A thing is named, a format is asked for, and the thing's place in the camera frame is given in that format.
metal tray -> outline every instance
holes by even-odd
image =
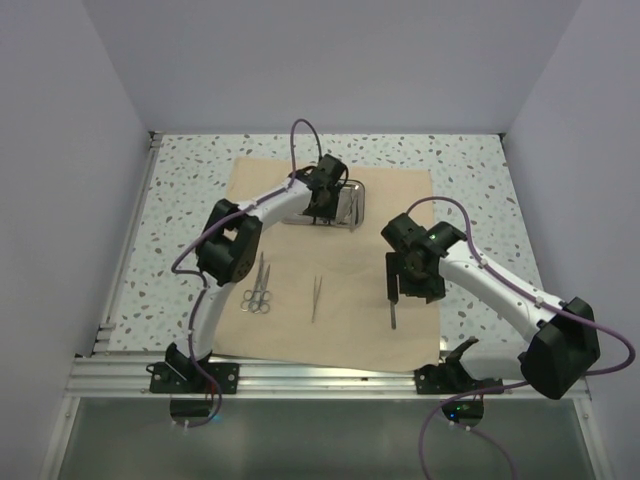
[[[301,213],[290,215],[282,220],[289,225],[322,225],[338,228],[348,228],[351,231],[364,222],[365,188],[358,180],[347,180],[340,190],[336,218],[309,217]]]

black joint motor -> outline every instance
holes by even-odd
[[[238,211],[237,204],[220,200],[213,207],[204,231]],[[231,231],[235,232],[235,238],[227,234]],[[239,282],[253,267],[261,233],[262,222],[258,217],[244,214],[234,218],[196,247],[198,268],[215,278],[219,286]]]
[[[305,182],[311,194],[309,207],[303,212],[309,217],[335,218],[338,210],[341,182],[347,166],[332,155],[324,155],[318,165],[296,172],[296,178]]]
[[[576,297],[563,310],[594,321],[593,309]],[[522,353],[524,378],[545,397],[558,400],[600,358],[598,332],[560,314],[544,324]]]
[[[403,295],[424,298],[427,303],[444,298],[444,279],[438,271],[440,259],[457,241],[466,241],[466,235],[447,222],[427,230],[406,213],[391,220],[381,233],[394,250],[386,255],[389,300],[397,302],[398,289]]]

white robotic arm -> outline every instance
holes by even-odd
[[[588,304],[577,297],[567,303],[529,285],[472,249],[466,234],[452,225],[440,222],[426,230],[403,213],[389,222],[382,236],[394,250],[387,254],[387,295],[392,304],[399,293],[427,303],[441,299],[449,280],[498,312],[523,338],[522,345],[470,339],[444,363],[428,369],[431,381],[462,393],[477,388],[478,381],[524,379],[543,395],[558,399],[599,358],[595,329],[542,308],[553,305],[593,320]]]

black mounting bracket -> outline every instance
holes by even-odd
[[[240,365],[237,363],[216,362],[201,365],[220,385],[224,395],[233,395],[238,389]],[[151,373],[149,391],[151,393],[211,393],[206,382],[194,384],[173,370],[167,363],[158,362],[147,366]]]
[[[236,393],[240,365],[231,362],[209,363],[208,356],[198,361],[198,365],[218,382],[223,394]],[[175,343],[167,348],[163,362],[147,365],[147,372],[151,374],[151,393],[211,393],[207,379],[189,357],[178,351]]]
[[[451,352],[444,363],[425,365],[413,372],[418,395],[450,395],[480,388],[502,386],[501,380],[474,380],[462,368],[460,358],[465,350],[478,341],[471,337]]]

robotic arm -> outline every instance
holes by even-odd
[[[196,248],[198,268],[212,286],[190,322],[187,339],[167,349],[164,362],[167,368],[156,370],[159,368],[156,364],[153,371],[156,387],[154,390],[152,381],[151,391],[204,391],[204,379],[194,369],[192,360],[202,368],[207,367],[224,304],[233,287],[251,270],[262,230],[299,212],[309,216],[335,215],[345,170],[340,160],[325,155],[316,167],[298,170],[293,181],[287,179],[260,198],[239,204],[221,200],[216,204],[205,231],[226,217],[234,215],[234,218]],[[251,214],[243,213],[250,206]],[[235,238],[225,235],[225,231],[235,231]],[[594,329],[540,308],[546,302],[593,320],[588,304],[579,298],[564,303],[491,261],[494,270],[536,301],[514,293],[486,271],[484,266],[489,257],[480,253],[482,261],[478,262],[466,235],[452,225],[440,222],[427,230],[403,213],[389,222],[382,236],[393,249],[386,256],[387,294],[392,305],[398,302],[399,294],[424,298],[427,303],[444,298],[445,280],[449,280],[498,312],[527,344],[514,347],[484,345],[476,339],[466,341],[444,363],[430,366],[430,379],[445,384],[450,391],[469,391],[477,381],[485,379],[526,379],[543,395],[557,399],[599,358]],[[169,391],[159,388],[160,377],[160,385],[178,388],[171,387]]]
[[[465,288],[507,320],[526,345],[508,346],[470,339],[432,376],[451,391],[462,393],[486,379],[527,380],[538,392],[561,398],[600,357],[596,330],[541,308],[543,303],[593,321],[593,310],[580,298],[566,303],[529,285],[488,255],[476,260],[467,236],[447,222],[426,230],[403,213],[389,222],[382,236],[393,248],[387,254],[387,292],[392,304],[398,292],[432,302],[444,298],[445,280]],[[488,264],[509,283],[529,293],[519,295],[485,268]]]

